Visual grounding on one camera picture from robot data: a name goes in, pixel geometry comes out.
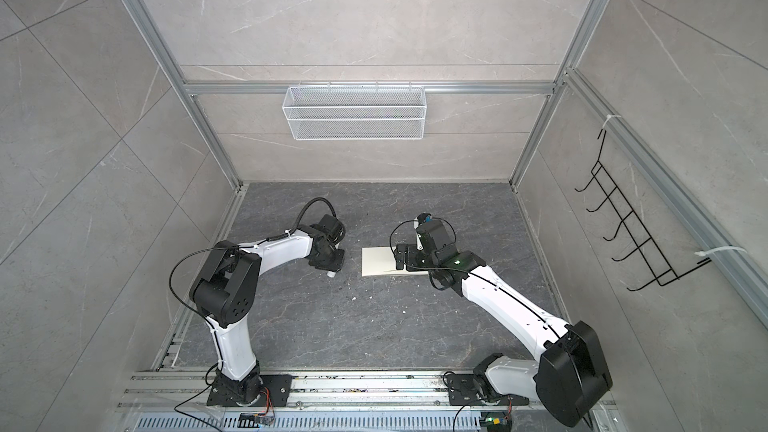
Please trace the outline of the cream paper envelope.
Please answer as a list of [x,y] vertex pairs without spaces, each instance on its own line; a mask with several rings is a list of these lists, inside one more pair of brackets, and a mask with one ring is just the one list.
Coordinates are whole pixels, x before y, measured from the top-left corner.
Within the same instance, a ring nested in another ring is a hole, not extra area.
[[376,276],[426,276],[426,271],[397,269],[389,247],[365,247],[362,249],[361,275]]

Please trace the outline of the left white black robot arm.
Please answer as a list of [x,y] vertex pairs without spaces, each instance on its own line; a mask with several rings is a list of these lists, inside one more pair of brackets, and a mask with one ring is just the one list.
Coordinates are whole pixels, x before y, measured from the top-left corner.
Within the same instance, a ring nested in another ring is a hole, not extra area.
[[342,222],[325,215],[316,224],[300,224],[255,243],[221,241],[210,251],[189,297],[213,338],[218,360],[213,387],[218,392],[239,405],[260,398],[263,382],[248,332],[260,277],[298,259],[335,274],[344,261],[338,247],[344,235]]

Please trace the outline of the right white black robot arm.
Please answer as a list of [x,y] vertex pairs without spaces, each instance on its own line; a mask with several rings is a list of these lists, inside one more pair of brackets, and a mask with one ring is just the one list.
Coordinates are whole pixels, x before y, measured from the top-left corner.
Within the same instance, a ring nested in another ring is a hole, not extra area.
[[588,422],[591,409],[613,386],[594,329],[547,312],[507,284],[480,256],[459,250],[448,221],[423,213],[409,224],[415,241],[388,245],[396,269],[425,272],[435,289],[451,290],[481,307],[531,355],[528,360],[501,353],[488,356],[473,370],[470,402],[525,398],[539,402],[566,427]]

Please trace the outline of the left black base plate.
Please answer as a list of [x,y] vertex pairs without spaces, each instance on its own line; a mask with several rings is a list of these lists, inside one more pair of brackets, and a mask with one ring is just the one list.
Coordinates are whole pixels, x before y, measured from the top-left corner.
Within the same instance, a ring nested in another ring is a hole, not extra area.
[[293,377],[288,374],[249,375],[242,381],[234,381],[222,374],[214,379],[207,406],[266,407],[270,399],[274,407],[285,407]]

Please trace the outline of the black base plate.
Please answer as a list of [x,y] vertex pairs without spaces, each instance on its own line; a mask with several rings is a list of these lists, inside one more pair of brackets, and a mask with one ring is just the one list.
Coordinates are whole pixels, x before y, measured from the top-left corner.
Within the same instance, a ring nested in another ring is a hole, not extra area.
[[474,374],[446,371],[441,375],[441,380],[448,391],[449,403],[453,406],[472,404],[526,406],[530,404],[528,398],[496,392],[487,380],[480,379]]
[[285,407],[293,377],[288,374],[249,375],[242,381],[234,381],[222,374],[214,379],[207,406],[266,407],[270,399],[274,407]]

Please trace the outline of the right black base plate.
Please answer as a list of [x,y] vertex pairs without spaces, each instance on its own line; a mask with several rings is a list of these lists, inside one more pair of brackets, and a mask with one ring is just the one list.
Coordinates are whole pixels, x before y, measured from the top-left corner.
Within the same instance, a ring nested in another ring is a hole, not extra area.
[[449,403],[453,406],[472,404],[526,406],[530,404],[528,398],[496,392],[487,380],[480,379],[474,374],[446,371],[441,375],[441,380],[448,391]]

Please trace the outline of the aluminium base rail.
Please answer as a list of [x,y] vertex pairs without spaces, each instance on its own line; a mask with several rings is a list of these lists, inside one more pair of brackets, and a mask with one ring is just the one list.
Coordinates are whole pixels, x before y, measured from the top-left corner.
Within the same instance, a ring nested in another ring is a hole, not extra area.
[[210,405],[202,369],[138,372],[109,431],[563,431],[535,401],[462,397],[465,372],[269,371],[251,407]]

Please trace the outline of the aluminium frame profiles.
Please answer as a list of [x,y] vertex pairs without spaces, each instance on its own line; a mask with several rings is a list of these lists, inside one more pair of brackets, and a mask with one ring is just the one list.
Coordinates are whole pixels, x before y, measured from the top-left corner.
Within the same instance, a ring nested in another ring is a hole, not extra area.
[[[143,0],[121,0],[130,18],[137,26],[142,38],[158,61],[162,71],[170,79],[172,90],[181,99],[193,122],[202,133],[206,143],[212,147],[214,156],[225,176],[234,186],[241,184],[232,161],[227,156],[212,126],[204,117],[196,102],[200,94],[281,94],[289,87],[287,81],[186,81],[180,67],[163,39],[156,23]],[[573,91],[587,109],[604,121],[600,137],[610,136],[622,150],[630,163],[646,178],[654,191],[665,202],[669,210],[702,247],[712,246],[714,252],[704,258],[713,263],[731,283],[747,306],[760,322],[767,321],[767,280],[760,267],[744,252],[726,250],[734,239],[723,226],[694,197],[672,170],[641,139],[640,135],[623,119],[619,118],[610,103],[584,76],[578,63],[584,56],[598,23],[607,9],[609,0],[590,0],[581,19],[563,64],[551,81],[310,81],[308,87],[319,89],[362,89],[364,91],[389,90],[396,87],[411,90],[422,88],[427,93],[443,94],[513,94],[538,93],[546,95],[543,108],[535,121],[533,131],[527,139],[522,155],[509,182],[517,187],[532,161],[533,154],[545,130],[554,116],[555,109],[565,90]]]

